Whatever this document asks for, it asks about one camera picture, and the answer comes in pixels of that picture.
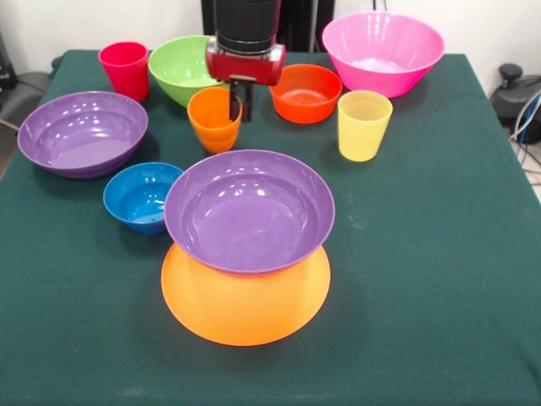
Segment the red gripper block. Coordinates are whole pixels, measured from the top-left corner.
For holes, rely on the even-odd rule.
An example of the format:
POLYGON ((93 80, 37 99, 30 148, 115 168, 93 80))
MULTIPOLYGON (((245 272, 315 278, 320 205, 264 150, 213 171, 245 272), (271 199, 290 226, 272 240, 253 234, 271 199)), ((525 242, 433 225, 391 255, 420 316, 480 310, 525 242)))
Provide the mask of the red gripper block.
MULTIPOLYGON (((241 114, 238 100, 238 82, 243 80, 258 85, 276 85, 281 78, 286 61, 286 48, 274 44, 262 54, 238 54, 222 47, 216 36, 211 36, 205 47, 205 61, 210 76, 229 83, 229 119, 235 121, 241 114)), ((253 84, 243 83, 244 123, 250 123, 253 107, 253 84)))

